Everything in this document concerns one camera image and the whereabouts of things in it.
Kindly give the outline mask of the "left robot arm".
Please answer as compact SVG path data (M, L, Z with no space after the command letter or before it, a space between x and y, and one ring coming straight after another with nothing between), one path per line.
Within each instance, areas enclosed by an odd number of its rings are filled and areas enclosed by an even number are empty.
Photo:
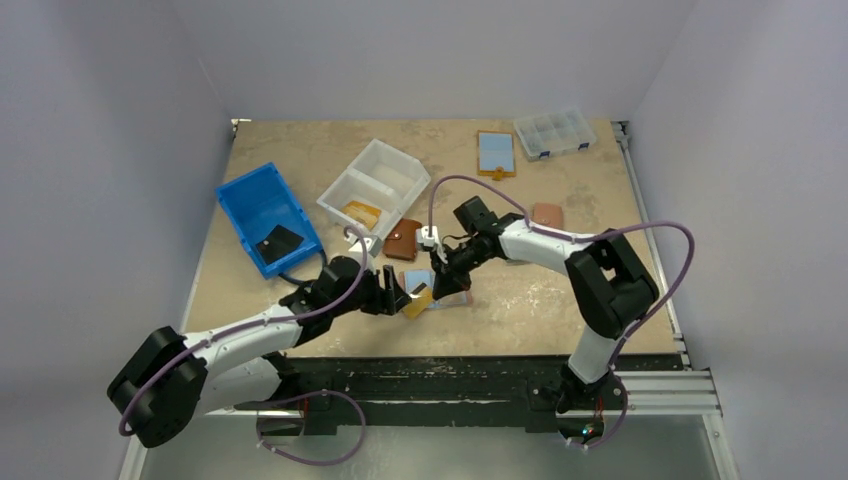
M337 256L265 311L225 327L179 333L161 327L141 343L110 382L107 397L120 412L120 435L147 448L179 434L197 415L270 399L281 375L281 351L326 333L333 321L359 311L394 315L412 298L394 269L380 273Z

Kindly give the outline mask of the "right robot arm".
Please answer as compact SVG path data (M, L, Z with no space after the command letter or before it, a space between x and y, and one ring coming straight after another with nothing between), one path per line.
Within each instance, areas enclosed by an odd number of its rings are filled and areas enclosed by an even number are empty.
M436 227L417 230L420 250L430 255L434 299L466 291L471 272L499 258L544 267L566 276L585 328L562 367L560 386L544 390L559 413L593 400L611 377L626 330L659 298L659 289L621 234L600 239L539 226L526 216L497 216L474 196L454 211L465 231L455 247L443 244Z

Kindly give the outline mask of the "gold card from holder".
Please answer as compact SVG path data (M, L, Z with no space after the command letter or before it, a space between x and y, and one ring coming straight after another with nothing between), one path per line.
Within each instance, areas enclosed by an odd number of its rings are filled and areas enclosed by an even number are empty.
M414 287L408 295L410 302L401 309L401 312L408 319L417 318L433 303L432 290L425 283L421 283Z

